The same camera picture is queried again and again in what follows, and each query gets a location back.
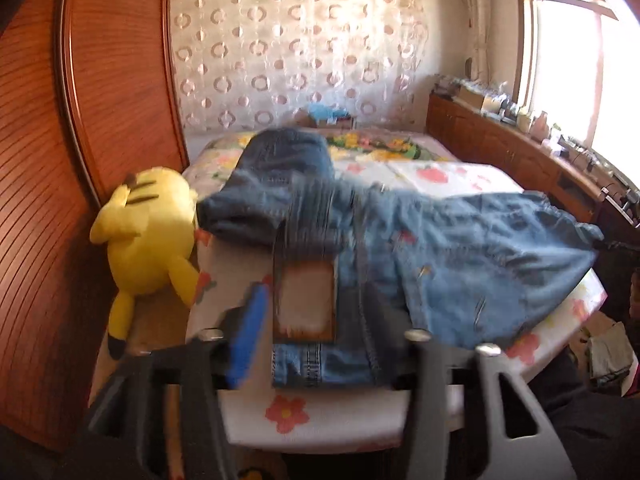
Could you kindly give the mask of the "blue denim jeans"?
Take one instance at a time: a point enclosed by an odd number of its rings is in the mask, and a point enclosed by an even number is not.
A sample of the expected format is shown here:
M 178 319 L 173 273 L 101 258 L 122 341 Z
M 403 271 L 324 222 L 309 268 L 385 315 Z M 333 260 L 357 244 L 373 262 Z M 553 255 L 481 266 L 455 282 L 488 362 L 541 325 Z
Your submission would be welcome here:
M 444 344 L 510 346 L 579 284 L 603 240 L 538 192 L 431 198 L 339 178 L 326 140 L 295 132 L 254 136 L 196 211 L 221 240 L 269 248 L 276 278 L 291 263 L 331 266 L 335 335 L 272 348 L 272 380 L 291 388 L 381 385 L 365 288 Z

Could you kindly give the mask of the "floral bed sheet mattress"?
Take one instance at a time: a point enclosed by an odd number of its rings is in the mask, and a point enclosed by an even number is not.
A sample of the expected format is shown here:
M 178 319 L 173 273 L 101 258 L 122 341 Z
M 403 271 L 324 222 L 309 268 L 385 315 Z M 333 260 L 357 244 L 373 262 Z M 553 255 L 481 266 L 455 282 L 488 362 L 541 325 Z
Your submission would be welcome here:
M 333 162 L 340 176 L 359 183 L 383 183 L 432 197 L 520 190 L 495 167 L 459 161 Z M 271 268 L 268 250 L 228 244 L 203 232 L 196 234 L 192 259 L 201 279 L 194 307 L 186 308 L 171 287 L 138 298 L 129 349 L 180 344 L 238 304 L 247 286 L 266 278 Z M 506 350 L 512 370 L 525 380 L 533 379 L 563 347 L 576 340 L 605 298 L 597 275 L 588 272 L 548 318 Z M 221 397 L 232 443 L 278 452 L 337 453 L 389 448 L 398 441 L 407 393 L 360 387 L 278 389 L 272 384 L 271 343 L 271 327 L 265 325 L 250 374 L 238 390 Z

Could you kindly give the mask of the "yellow Pikachu plush toy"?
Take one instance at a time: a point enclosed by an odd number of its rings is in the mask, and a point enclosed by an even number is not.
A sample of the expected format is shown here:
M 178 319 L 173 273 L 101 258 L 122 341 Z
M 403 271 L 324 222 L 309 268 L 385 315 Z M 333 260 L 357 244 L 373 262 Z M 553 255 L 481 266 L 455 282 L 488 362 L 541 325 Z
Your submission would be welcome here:
M 117 287 L 107 322 L 107 349 L 118 360 L 126 349 L 134 306 L 170 286 L 191 307 L 198 270 L 191 263 L 198 193 L 180 172 L 154 167 L 115 188 L 90 230 L 93 245 L 105 245 Z

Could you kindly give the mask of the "flower patterned pink blanket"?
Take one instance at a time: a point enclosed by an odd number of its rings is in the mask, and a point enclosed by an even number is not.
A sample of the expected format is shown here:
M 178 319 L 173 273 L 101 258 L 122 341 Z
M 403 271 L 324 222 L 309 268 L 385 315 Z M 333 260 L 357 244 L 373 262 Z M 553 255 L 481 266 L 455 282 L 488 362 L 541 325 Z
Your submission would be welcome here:
M 382 128 L 315 129 L 303 127 L 265 128 L 216 136 L 209 141 L 201 154 L 230 151 L 239 157 L 250 140 L 264 132 L 295 132 L 321 136 L 328 144 L 334 160 L 425 160 L 426 162 L 457 162 L 448 148 L 428 134 L 411 131 L 394 131 Z

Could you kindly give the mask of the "long wooden cabinet counter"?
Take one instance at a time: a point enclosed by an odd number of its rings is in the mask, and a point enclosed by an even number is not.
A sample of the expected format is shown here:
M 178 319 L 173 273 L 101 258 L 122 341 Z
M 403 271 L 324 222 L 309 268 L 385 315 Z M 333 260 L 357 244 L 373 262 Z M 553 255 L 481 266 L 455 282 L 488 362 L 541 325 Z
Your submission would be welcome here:
M 594 183 L 567 160 L 546 153 L 518 130 L 433 92 L 425 132 L 458 159 L 494 166 L 526 190 L 547 194 L 578 220 L 600 226 L 607 237 L 638 242 L 638 226 L 615 203 L 608 188 Z

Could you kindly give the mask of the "cardboard box with blue items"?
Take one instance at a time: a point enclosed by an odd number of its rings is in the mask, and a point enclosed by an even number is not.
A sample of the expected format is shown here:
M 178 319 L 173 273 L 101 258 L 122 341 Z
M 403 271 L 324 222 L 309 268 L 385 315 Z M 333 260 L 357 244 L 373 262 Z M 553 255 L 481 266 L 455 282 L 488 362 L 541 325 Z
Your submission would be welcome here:
M 348 110 L 337 106 L 311 103 L 307 116 L 312 128 L 352 130 L 356 127 L 356 118 Z

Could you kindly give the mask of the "pink bottle on counter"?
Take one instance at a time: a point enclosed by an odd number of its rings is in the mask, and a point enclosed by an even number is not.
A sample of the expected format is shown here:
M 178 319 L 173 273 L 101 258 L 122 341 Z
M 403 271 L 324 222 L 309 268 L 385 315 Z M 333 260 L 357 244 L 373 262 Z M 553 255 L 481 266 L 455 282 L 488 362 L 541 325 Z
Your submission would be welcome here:
M 533 121 L 529 130 L 530 136 L 538 143 L 544 142 L 549 137 L 548 114 L 543 110 Z

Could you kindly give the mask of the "white jar on counter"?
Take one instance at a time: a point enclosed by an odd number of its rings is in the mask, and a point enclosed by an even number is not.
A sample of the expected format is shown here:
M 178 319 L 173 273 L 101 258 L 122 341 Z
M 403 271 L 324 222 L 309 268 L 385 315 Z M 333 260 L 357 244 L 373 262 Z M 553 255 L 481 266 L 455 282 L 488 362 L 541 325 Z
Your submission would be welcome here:
M 518 130 L 522 133 L 529 133 L 530 128 L 532 128 L 533 116 L 529 113 L 526 108 L 521 108 L 518 111 L 518 117 L 516 118 L 516 126 Z

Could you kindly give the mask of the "cardboard box on counter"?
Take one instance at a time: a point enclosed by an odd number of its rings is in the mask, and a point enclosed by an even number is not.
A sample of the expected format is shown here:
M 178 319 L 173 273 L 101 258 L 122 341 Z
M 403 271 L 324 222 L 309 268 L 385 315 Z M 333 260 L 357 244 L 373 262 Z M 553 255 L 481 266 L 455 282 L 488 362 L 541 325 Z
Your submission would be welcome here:
M 476 110 L 488 113 L 498 113 L 502 97 L 495 96 L 484 89 L 468 87 L 462 84 L 458 91 L 457 99 Z

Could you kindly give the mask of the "circle patterned sheer curtain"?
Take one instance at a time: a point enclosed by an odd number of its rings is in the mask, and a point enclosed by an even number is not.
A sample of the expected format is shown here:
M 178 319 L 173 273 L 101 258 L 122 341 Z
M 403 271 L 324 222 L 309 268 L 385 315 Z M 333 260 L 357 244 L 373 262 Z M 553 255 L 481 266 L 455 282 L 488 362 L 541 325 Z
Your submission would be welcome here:
M 423 0 L 170 0 L 183 131 L 248 131 L 318 110 L 411 125 Z

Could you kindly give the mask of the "wooden louvered wardrobe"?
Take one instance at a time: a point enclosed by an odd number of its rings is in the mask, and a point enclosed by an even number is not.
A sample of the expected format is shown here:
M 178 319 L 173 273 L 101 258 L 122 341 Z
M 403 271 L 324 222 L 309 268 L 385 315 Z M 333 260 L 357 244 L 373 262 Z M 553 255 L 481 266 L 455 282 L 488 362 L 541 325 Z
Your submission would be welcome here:
M 89 240 L 128 174 L 186 166 L 168 0 L 1 5 L 1 423 L 67 448 L 115 286 Z

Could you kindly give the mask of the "wooden framed window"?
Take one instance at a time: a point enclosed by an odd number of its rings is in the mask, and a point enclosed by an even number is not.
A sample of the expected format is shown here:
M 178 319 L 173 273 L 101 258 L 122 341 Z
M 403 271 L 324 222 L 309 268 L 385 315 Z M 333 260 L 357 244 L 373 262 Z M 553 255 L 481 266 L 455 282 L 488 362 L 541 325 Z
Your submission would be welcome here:
M 606 0 L 520 0 L 518 100 L 616 177 L 639 180 L 639 26 Z

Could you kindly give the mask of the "beige side window curtain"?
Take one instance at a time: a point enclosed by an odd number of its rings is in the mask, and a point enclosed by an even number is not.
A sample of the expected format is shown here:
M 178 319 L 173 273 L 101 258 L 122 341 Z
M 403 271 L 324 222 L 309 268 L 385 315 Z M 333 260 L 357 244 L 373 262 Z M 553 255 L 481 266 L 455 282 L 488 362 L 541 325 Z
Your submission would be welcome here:
M 465 0 L 471 24 L 472 80 L 489 84 L 489 38 L 491 0 Z

